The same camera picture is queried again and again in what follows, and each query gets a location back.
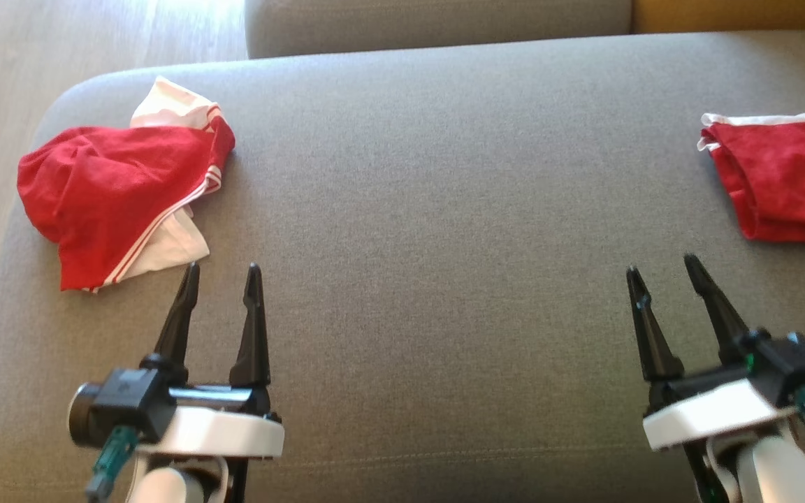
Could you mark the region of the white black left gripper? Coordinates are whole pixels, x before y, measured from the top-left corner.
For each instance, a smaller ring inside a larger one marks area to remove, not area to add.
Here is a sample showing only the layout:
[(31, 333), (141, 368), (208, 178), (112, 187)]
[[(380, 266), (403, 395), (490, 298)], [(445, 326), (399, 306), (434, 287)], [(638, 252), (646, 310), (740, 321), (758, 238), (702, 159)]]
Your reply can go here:
[[(167, 382), (188, 382), (185, 365), (191, 315), (198, 302), (199, 264), (186, 268), (154, 350), (140, 368), (157, 370)], [(173, 458), (227, 459), (280, 458), (285, 430), (269, 419), (268, 393), (250, 388), (271, 385), (268, 331), (262, 271), (248, 267), (242, 297), (246, 318), (242, 340), (229, 373), (233, 386), (171, 388), (177, 408), (166, 432), (157, 443), (142, 443), (140, 452)]]

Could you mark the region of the large grey sofa chaise cushion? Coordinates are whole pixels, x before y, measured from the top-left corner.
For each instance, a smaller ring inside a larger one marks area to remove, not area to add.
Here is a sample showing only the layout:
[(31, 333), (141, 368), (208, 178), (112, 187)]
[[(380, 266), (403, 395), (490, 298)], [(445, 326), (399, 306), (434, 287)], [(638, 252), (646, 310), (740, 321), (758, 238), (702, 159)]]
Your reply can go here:
[(159, 75), (236, 136), (193, 210), (187, 366), (227, 380), (258, 263), (287, 439), (249, 501), (693, 502), (642, 429), (627, 268), (688, 370), (718, 344), (684, 254), (751, 327), (805, 334), (805, 246), (747, 241), (696, 148), (704, 112), (805, 112), (805, 31), (122, 71), (67, 90), (33, 144), (126, 124)]

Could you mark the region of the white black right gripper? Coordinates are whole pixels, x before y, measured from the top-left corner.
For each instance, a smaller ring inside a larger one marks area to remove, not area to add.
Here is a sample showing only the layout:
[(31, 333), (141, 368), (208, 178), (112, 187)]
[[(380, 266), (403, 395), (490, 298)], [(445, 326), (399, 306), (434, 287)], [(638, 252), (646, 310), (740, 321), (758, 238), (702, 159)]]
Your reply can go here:
[[(683, 257), (690, 282), (706, 306), (722, 364), (744, 362), (750, 328), (695, 254)], [(681, 378), (684, 366), (662, 334), (652, 297), (638, 268), (629, 267), (626, 282), (643, 379), (652, 382), (643, 418), (653, 451), (702, 442), (738, 430), (782, 420), (793, 405), (776, 407), (750, 380), (745, 366), (725, 366)]]

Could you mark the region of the plain red garment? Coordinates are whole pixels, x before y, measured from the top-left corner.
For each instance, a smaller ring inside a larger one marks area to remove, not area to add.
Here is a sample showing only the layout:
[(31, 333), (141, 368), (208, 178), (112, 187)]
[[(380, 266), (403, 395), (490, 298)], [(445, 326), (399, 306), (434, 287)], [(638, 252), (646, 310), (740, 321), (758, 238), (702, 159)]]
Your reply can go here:
[(706, 112), (697, 149), (709, 153), (746, 239), (805, 243), (805, 112)]

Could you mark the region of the grey sofa seat cushion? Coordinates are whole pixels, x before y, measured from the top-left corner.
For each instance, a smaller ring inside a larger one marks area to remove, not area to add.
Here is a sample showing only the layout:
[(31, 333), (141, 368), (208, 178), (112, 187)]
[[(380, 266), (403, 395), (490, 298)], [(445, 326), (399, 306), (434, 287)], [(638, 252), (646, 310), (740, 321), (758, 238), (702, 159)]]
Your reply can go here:
[(244, 0), (248, 55), (459, 47), (630, 32), (633, 0)]

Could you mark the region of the red garment with white stripes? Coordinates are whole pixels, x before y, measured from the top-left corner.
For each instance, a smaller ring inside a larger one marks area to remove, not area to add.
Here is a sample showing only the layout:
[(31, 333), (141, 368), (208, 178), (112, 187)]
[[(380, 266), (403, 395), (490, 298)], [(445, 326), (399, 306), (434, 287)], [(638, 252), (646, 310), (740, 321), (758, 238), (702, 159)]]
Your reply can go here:
[(220, 190), (234, 146), (217, 102), (159, 77), (128, 127), (69, 128), (23, 156), (18, 194), (57, 245), (61, 290), (207, 257), (191, 204)]

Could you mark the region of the yellow sofa back cushion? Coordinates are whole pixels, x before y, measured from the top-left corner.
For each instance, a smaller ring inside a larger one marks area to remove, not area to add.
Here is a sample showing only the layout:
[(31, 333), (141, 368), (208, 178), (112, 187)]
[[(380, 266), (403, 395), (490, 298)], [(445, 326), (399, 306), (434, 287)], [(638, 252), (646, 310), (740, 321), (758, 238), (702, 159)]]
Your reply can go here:
[(805, 0), (633, 0), (630, 31), (805, 31)]

